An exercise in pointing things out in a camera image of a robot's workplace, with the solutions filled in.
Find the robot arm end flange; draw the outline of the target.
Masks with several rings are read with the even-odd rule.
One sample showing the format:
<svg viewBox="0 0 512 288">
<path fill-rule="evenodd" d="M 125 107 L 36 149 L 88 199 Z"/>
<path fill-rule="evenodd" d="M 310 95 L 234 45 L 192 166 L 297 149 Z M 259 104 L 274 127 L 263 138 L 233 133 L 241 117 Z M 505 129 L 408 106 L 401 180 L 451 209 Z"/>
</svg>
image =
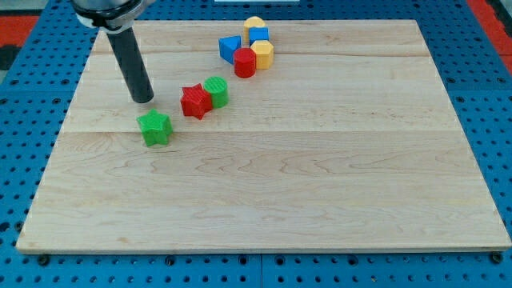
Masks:
<svg viewBox="0 0 512 288">
<path fill-rule="evenodd" d="M 77 19 L 86 27 L 120 33 L 134 24 L 155 0 L 71 0 Z"/>
</svg>

